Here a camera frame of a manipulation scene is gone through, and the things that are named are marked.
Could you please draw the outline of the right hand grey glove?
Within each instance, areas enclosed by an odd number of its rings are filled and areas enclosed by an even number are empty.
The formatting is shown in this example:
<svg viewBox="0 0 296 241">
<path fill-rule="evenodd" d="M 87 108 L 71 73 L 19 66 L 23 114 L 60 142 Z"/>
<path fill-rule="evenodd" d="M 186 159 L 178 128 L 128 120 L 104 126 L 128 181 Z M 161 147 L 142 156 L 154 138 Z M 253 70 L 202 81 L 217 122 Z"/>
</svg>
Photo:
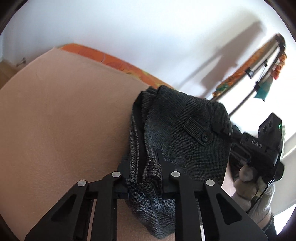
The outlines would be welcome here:
<svg viewBox="0 0 296 241">
<path fill-rule="evenodd" d="M 238 179 L 234 182 L 236 189 L 232 198 L 260 227 L 264 228 L 273 218 L 271 202 L 275 192 L 275 185 L 267 186 L 261 177 L 255 179 L 257 171 L 250 166 L 243 166 Z"/>
</svg>

